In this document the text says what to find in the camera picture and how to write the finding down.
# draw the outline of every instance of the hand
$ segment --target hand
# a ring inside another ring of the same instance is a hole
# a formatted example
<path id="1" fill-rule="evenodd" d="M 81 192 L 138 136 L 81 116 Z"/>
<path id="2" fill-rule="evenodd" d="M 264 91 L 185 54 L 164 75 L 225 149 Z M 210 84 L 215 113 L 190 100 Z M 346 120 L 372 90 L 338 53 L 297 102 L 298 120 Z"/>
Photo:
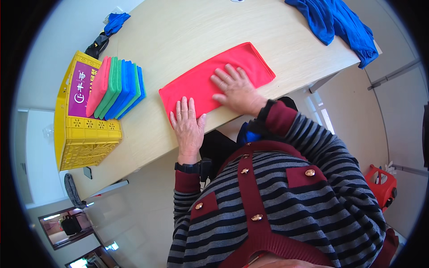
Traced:
<path id="1" fill-rule="evenodd" d="M 215 83 L 224 93 L 214 94 L 213 99 L 239 114 L 249 114 L 257 117 L 262 108 L 267 104 L 267 99 L 257 93 L 255 87 L 247 77 L 246 72 L 231 64 L 225 65 L 229 75 L 217 68 L 210 80 Z"/>
<path id="2" fill-rule="evenodd" d="M 176 133 L 177 142 L 179 143 L 179 156 L 177 162 L 183 164 L 195 164 L 198 150 L 201 148 L 204 139 L 204 125 L 206 114 L 196 120 L 195 103 L 193 98 L 189 99 L 189 109 L 186 97 L 182 102 L 176 103 L 176 116 L 170 112 L 171 124 Z"/>

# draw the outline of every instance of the smartphone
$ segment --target smartphone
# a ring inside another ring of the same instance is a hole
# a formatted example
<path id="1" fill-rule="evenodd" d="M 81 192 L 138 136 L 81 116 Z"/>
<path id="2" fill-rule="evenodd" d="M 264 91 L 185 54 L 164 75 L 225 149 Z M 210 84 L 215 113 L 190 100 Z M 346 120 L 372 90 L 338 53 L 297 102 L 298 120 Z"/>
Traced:
<path id="1" fill-rule="evenodd" d="M 83 168 L 83 174 L 87 176 L 88 178 L 92 179 L 92 171 L 87 166 Z"/>

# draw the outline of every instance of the finger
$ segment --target finger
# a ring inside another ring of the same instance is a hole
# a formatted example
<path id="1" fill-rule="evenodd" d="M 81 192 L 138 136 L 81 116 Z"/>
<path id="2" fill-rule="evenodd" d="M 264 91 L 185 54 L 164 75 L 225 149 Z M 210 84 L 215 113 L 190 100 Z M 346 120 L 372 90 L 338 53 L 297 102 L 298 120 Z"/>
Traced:
<path id="1" fill-rule="evenodd" d="M 240 79 L 240 74 L 234 69 L 234 67 L 231 64 L 228 63 L 227 65 L 225 65 L 225 69 L 230 73 L 230 76 L 234 80 Z"/>
<path id="2" fill-rule="evenodd" d="M 187 119 L 187 98 L 185 96 L 182 97 L 182 119 Z"/>
<path id="3" fill-rule="evenodd" d="M 219 68 L 214 70 L 214 73 L 227 84 L 232 84 L 234 82 L 231 76 Z"/>
<path id="4" fill-rule="evenodd" d="M 210 76 L 210 80 L 218 86 L 218 88 L 220 88 L 222 91 L 226 91 L 228 85 L 222 81 L 217 75 L 212 75 Z"/>
<path id="5" fill-rule="evenodd" d="M 202 114 L 200 118 L 198 118 L 198 122 L 197 122 L 198 127 L 202 130 L 204 130 L 204 126 L 205 126 L 205 116 L 206 114 Z"/>
<path id="6" fill-rule="evenodd" d="M 239 72 L 241 78 L 246 79 L 247 81 L 249 81 L 249 78 L 247 77 L 246 72 L 241 67 L 237 67 L 237 72 Z"/>
<path id="7" fill-rule="evenodd" d="M 189 98 L 189 110 L 188 110 L 188 118 L 195 119 L 195 102 L 193 98 Z"/>
<path id="8" fill-rule="evenodd" d="M 182 121 L 182 107 L 180 104 L 180 100 L 176 102 L 176 116 L 177 116 L 177 122 Z"/>
<path id="9" fill-rule="evenodd" d="M 174 113 L 172 111 L 170 112 L 170 120 L 171 120 L 171 125 L 173 126 L 173 129 L 176 129 L 177 121 L 176 121 L 176 118 L 174 118 Z"/>
<path id="10" fill-rule="evenodd" d="M 227 103 L 227 97 L 223 94 L 213 94 L 212 99 L 217 100 L 222 105 Z"/>

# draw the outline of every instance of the striped cardigan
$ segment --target striped cardigan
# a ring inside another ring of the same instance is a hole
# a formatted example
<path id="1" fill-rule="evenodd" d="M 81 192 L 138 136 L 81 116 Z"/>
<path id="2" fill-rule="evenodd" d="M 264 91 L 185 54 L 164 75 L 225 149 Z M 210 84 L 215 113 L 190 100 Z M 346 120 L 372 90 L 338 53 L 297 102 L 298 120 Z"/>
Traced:
<path id="1" fill-rule="evenodd" d="M 265 125 L 283 142 L 239 149 L 203 191 L 198 175 L 176 171 L 167 266 L 239 268 L 264 250 L 319 265 L 369 267 L 386 224 L 343 141 L 282 102 L 269 101 L 251 125 Z"/>

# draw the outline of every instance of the black bag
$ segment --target black bag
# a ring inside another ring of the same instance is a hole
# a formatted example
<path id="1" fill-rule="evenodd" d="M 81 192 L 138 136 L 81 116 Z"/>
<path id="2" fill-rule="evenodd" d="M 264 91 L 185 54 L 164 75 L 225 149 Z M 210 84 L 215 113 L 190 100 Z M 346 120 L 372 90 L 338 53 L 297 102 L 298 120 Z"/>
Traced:
<path id="1" fill-rule="evenodd" d="M 66 235 L 74 235 L 82 230 L 78 219 L 74 215 L 64 216 L 64 220 L 61 222 L 61 227 L 64 232 L 66 232 Z"/>
<path id="2" fill-rule="evenodd" d="M 103 52 L 103 50 L 105 50 L 108 43 L 109 43 L 109 37 L 106 36 L 105 32 L 102 32 L 95 39 L 95 41 L 85 50 L 85 54 L 98 59 L 98 57 L 100 56 L 100 53 Z"/>

